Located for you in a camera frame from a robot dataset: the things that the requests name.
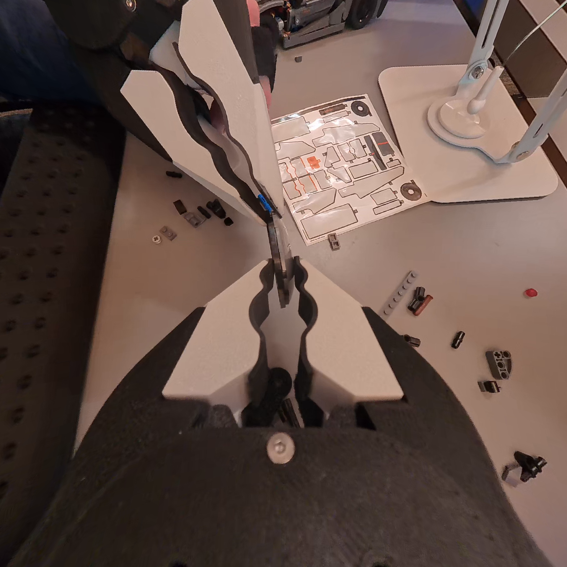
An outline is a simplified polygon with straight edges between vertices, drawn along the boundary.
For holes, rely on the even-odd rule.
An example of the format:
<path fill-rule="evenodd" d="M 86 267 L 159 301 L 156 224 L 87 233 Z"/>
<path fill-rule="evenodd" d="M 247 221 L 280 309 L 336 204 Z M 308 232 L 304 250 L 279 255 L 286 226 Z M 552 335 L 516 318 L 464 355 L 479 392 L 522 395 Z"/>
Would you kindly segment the black perforated pad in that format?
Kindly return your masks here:
<path fill-rule="evenodd" d="M 73 445 L 125 132 L 36 107 L 1 201 L 1 511 L 37 506 Z"/>

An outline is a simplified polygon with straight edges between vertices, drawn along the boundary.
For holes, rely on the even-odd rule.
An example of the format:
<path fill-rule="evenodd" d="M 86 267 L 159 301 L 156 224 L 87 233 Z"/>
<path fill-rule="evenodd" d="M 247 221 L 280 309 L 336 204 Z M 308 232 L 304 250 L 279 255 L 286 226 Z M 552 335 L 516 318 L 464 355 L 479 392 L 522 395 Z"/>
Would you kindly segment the person's left forearm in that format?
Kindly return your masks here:
<path fill-rule="evenodd" d="M 1 1 L 1 99 L 100 104 L 43 1 Z"/>

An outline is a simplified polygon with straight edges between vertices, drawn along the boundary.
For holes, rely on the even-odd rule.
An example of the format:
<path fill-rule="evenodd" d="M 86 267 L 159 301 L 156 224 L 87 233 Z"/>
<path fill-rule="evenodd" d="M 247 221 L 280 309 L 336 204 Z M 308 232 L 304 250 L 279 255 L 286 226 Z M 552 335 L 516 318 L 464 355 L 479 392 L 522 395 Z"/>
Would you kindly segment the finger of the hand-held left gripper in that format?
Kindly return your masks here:
<path fill-rule="evenodd" d="M 212 131 L 213 139 L 260 210 L 261 194 L 281 217 L 283 188 L 264 90 L 252 81 L 214 1 L 183 6 L 177 50 L 189 76 L 219 105 L 224 131 Z"/>
<path fill-rule="evenodd" d="M 132 70 L 121 93 L 175 166 L 232 208 L 265 227 L 268 214 L 227 155 L 203 131 L 189 89 L 171 71 Z"/>

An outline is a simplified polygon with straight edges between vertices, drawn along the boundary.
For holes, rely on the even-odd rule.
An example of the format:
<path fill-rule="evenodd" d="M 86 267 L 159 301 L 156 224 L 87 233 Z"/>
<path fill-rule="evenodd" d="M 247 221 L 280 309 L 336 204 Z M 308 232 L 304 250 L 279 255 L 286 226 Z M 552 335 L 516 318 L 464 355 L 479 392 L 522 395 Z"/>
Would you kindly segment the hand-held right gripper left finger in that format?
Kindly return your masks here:
<path fill-rule="evenodd" d="M 244 426 L 243 410 L 257 407 L 268 388 L 261 325 L 273 285 L 273 260 L 262 260 L 207 302 L 162 390 L 166 400 L 224 406 Z"/>

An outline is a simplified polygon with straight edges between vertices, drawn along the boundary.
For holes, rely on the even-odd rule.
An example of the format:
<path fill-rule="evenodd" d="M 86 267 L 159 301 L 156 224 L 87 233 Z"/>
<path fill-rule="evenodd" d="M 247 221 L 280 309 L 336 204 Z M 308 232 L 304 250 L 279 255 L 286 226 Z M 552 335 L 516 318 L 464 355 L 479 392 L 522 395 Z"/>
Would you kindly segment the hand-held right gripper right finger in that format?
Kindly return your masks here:
<path fill-rule="evenodd" d="M 339 407 L 400 401 L 403 390 L 371 325 L 374 312 L 299 257 L 294 282 L 306 326 L 294 380 L 304 426 L 321 427 Z"/>

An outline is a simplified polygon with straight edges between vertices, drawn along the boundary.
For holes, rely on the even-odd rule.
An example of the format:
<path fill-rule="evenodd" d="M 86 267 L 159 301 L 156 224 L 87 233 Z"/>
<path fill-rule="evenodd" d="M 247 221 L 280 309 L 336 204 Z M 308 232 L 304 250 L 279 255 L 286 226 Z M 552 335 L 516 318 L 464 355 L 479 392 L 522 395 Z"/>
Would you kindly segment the dark grey thick lego liftarm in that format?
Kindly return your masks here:
<path fill-rule="evenodd" d="M 508 380 L 510 378 L 513 361 L 509 351 L 486 351 L 485 357 L 494 379 Z"/>

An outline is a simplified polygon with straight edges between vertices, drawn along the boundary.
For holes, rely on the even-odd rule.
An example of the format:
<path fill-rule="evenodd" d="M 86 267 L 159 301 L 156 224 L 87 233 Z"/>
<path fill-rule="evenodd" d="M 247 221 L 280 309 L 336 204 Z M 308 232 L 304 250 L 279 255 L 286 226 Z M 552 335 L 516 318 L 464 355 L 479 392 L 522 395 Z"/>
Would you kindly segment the white book stand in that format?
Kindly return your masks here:
<path fill-rule="evenodd" d="M 488 1 L 465 65 L 383 70 L 378 83 L 401 152 L 437 203 L 541 198 L 558 177 L 540 146 L 566 110 L 566 73 L 529 126 L 488 58 L 508 1 Z"/>

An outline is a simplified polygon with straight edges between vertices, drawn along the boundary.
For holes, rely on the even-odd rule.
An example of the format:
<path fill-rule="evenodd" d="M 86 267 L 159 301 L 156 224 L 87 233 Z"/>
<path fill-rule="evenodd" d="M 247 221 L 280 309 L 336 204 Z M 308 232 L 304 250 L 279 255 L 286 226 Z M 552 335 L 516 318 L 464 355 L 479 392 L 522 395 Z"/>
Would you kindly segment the black connector with grey band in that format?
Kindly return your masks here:
<path fill-rule="evenodd" d="M 504 467 L 501 480 L 514 487 L 522 485 L 536 478 L 547 464 L 543 457 L 515 451 L 514 460 Z"/>

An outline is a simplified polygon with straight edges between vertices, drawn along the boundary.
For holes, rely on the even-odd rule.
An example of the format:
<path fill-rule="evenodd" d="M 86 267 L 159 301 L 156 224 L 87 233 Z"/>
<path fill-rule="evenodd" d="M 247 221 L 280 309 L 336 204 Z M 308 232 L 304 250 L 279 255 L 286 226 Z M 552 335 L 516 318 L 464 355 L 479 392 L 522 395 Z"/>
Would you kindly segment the long light grey lego plate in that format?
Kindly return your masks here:
<path fill-rule="evenodd" d="M 412 289 L 413 284 L 418 279 L 419 273 L 416 271 L 409 271 L 400 284 L 395 288 L 393 293 L 388 297 L 382 308 L 380 309 L 380 317 L 384 320 L 388 319 L 393 311 L 402 304 L 403 299 Z"/>

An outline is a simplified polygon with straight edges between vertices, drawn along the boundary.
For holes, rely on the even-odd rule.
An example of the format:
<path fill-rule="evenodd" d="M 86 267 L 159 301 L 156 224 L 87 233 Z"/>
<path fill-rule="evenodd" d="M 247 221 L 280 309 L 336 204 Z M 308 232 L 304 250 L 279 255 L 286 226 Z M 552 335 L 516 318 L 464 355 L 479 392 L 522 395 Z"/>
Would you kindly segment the grey lego vehicle model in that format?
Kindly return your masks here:
<path fill-rule="evenodd" d="M 277 23 L 281 46 L 290 49 L 344 31 L 361 30 L 379 18 L 388 1 L 269 1 L 259 3 Z"/>

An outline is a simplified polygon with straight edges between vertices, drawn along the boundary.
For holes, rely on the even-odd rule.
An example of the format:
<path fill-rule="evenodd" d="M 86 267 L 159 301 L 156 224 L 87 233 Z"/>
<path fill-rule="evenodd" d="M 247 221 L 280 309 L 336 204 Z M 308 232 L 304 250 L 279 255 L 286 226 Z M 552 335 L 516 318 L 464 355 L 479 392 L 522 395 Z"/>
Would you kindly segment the lego sticker sheet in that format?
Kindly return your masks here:
<path fill-rule="evenodd" d="M 272 120 L 283 196 L 306 245 L 431 201 L 367 94 Z"/>

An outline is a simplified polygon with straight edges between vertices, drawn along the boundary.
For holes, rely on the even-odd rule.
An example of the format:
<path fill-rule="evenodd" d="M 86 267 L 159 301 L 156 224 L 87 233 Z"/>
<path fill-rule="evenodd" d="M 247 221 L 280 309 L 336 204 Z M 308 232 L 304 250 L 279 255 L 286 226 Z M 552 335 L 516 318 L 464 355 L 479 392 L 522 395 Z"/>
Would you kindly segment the black connector with brown axle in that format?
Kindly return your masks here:
<path fill-rule="evenodd" d="M 414 290 L 412 300 L 409 302 L 407 309 L 414 316 L 419 316 L 432 300 L 433 296 L 427 294 L 424 287 L 418 286 Z"/>

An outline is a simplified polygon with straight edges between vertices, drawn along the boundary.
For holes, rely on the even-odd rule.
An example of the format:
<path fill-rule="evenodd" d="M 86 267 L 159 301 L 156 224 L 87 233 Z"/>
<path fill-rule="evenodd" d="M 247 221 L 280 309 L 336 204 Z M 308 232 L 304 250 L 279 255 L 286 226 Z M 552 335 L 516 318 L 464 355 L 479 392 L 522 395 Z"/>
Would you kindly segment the black lego dish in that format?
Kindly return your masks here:
<path fill-rule="evenodd" d="M 266 394 L 270 403 L 281 403 L 290 393 L 293 379 L 290 373 L 281 367 L 273 367 L 268 375 Z"/>

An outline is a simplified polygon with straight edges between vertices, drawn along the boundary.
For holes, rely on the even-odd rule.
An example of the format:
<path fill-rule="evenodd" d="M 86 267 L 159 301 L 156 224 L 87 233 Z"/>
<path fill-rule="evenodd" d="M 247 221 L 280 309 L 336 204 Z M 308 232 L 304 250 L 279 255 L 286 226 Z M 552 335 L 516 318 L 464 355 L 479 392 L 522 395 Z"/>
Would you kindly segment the person's left hand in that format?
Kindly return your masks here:
<path fill-rule="evenodd" d="M 260 12 L 259 12 L 258 3 L 256 1 L 246 1 L 246 2 L 247 2 L 247 9 L 249 13 L 251 28 L 259 27 Z M 264 92 L 266 106 L 268 109 L 270 109 L 272 103 L 272 88 L 268 76 L 259 74 L 259 82 Z"/>

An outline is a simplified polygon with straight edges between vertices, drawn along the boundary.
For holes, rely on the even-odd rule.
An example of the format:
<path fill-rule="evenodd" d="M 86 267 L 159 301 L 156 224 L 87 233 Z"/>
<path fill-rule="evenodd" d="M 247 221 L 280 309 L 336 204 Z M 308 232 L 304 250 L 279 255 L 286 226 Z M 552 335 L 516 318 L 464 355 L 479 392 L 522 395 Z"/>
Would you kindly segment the black plate lego assembly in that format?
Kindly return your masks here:
<path fill-rule="evenodd" d="M 271 249 L 274 278 L 281 308 L 286 308 L 294 290 L 294 257 L 289 235 L 283 220 L 271 212 L 271 220 L 266 225 Z"/>

